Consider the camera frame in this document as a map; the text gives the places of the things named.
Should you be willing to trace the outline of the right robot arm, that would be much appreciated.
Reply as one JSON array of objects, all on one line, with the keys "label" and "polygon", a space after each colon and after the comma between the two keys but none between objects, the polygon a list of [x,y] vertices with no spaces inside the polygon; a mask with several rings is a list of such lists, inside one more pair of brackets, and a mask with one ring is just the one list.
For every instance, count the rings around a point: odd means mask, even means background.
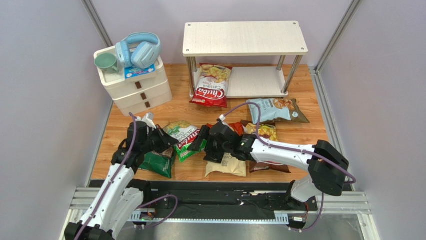
[{"label": "right robot arm", "polygon": [[237,134],[221,121],[203,125],[190,151],[203,150],[204,160],[221,163],[225,154],[240,161],[274,163],[304,170],[308,173],[294,181],[288,189],[289,198],[307,202],[321,193],[339,197],[349,176],[349,161],[329,142],[297,145],[272,141],[255,134]]}]

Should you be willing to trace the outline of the dark green chips bag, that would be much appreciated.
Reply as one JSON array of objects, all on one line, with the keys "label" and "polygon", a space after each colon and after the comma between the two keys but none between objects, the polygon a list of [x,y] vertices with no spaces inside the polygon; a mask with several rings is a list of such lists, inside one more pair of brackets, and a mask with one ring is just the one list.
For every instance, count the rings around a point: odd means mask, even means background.
[{"label": "dark green chips bag", "polygon": [[173,165],[175,163],[177,152],[175,150],[175,155],[173,158],[166,158],[160,155],[155,151],[149,152],[144,156],[143,163],[139,166],[141,170],[146,170],[162,177],[171,179]]}]

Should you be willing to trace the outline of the cream orange cassava chips bag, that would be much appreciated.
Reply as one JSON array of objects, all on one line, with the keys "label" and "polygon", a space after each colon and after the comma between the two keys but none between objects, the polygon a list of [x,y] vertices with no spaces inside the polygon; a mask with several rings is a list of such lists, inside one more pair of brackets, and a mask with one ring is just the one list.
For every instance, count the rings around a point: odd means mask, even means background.
[{"label": "cream orange cassava chips bag", "polygon": [[205,177],[213,172],[231,174],[237,177],[247,176],[247,165],[245,161],[240,161],[230,153],[225,153],[221,163],[208,162],[205,168]]}]

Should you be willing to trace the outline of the green Chuba chips bag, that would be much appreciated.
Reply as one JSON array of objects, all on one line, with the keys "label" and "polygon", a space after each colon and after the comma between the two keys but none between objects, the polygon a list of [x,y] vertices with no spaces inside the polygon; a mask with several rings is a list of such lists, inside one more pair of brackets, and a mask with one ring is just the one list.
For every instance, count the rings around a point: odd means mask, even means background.
[{"label": "green Chuba chips bag", "polygon": [[199,151],[189,150],[189,147],[195,141],[201,129],[185,120],[172,122],[165,126],[163,130],[168,135],[179,141],[179,143],[175,145],[174,148],[181,163],[196,155],[197,153],[200,153],[206,147],[207,141],[203,140]]}]

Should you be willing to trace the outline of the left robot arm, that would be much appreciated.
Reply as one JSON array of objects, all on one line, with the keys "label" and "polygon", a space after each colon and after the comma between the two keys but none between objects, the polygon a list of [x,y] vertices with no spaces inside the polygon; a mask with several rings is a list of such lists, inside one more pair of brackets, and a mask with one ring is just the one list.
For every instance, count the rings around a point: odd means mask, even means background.
[{"label": "left robot arm", "polygon": [[65,239],[115,240],[131,214],[152,196],[151,184],[134,178],[146,154],[163,153],[178,143],[159,125],[130,123],[97,196],[78,222],[66,226]]}]

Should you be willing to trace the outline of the brown Chuba chips bag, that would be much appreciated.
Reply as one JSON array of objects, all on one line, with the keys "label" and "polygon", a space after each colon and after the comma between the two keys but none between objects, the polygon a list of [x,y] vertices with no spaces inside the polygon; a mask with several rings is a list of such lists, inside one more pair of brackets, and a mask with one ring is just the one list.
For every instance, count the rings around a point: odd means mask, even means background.
[{"label": "brown Chuba chips bag", "polygon": [[[242,120],[241,124],[246,134],[252,134],[252,135],[255,134],[255,130],[257,129],[256,124],[253,124],[252,122],[248,120]],[[260,124],[259,127],[260,127],[260,130],[258,130],[257,132],[260,137],[265,138],[267,140],[276,141],[276,142],[279,140],[277,128],[274,123]],[[278,172],[287,173],[287,174],[291,173],[289,167],[285,164],[278,164],[278,163],[271,164],[268,162],[264,163],[264,162],[253,162],[253,161],[249,163],[250,173],[259,172],[259,171],[269,171],[269,170],[278,171]]]}]

